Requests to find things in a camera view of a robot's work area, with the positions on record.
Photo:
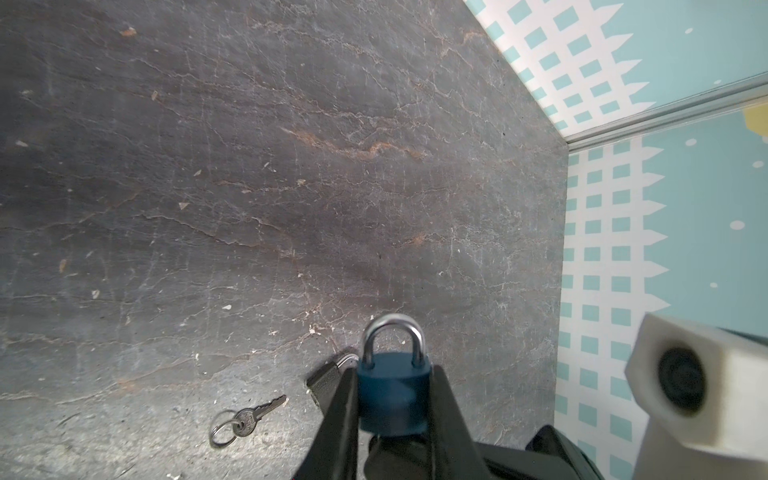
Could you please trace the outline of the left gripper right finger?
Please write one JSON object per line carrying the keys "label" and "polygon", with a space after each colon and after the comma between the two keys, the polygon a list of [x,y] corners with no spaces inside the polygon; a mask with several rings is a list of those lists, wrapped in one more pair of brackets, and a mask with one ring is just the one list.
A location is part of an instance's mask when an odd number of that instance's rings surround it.
{"label": "left gripper right finger", "polygon": [[430,479],[491,478],[439,365],[430,374],[428,450]]}

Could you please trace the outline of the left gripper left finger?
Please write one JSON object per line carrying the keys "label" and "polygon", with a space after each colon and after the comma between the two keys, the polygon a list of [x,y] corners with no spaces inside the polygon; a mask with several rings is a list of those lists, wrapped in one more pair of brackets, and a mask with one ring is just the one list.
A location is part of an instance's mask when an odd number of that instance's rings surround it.
{"label": "left gripper left finger", "polygon": [[359,400],[355,369],[345,371],[329,409],[293,479],[356,479]]}

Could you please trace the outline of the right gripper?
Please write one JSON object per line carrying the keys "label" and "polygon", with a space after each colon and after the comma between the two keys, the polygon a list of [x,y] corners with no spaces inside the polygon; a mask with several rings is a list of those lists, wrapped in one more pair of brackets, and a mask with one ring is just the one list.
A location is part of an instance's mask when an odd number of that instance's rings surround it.
{"label": "right gripper", "polygon": [[596,464],[552,425],[543,426],[524,449],[475,445],[496,479],[604,479]]}

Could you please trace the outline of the teal padlock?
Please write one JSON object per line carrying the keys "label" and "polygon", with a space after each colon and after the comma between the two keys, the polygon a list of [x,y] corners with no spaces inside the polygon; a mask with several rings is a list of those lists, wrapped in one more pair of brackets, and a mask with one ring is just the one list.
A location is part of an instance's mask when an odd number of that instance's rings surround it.
{"label": "teal padlock", "polygon": [[[391,329],[410,336],[409,352],[375,350],[378,335]],[[424,434],[431,370],[424,333],[414,319],[391,313],[371,321],[357,367],[360,428],[380,437]]]}

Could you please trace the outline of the key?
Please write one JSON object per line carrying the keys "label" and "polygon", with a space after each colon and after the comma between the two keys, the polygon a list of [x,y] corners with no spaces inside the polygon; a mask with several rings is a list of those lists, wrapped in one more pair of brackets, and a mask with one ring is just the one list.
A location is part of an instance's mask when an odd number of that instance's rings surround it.
{"label": "key", "polygon": [[228,418],[215,423],[209,430],[209,445],[213,449],[224,449],[238,439],[250,436],[265,416],[284,405],[287,400],[286,395],[280,395],[257,406],[225,411]]}

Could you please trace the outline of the black padlock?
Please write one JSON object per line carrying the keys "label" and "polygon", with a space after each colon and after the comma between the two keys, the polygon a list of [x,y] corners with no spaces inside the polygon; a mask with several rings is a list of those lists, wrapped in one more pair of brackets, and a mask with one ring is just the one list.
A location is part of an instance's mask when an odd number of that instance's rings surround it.
{"label": "black padlock", "polygon": [[315,369],[306,379],[306,388],[323,415],[330,408],[344,372],[355,368],[358,361],[359,355],[354,349],[339,352]]}

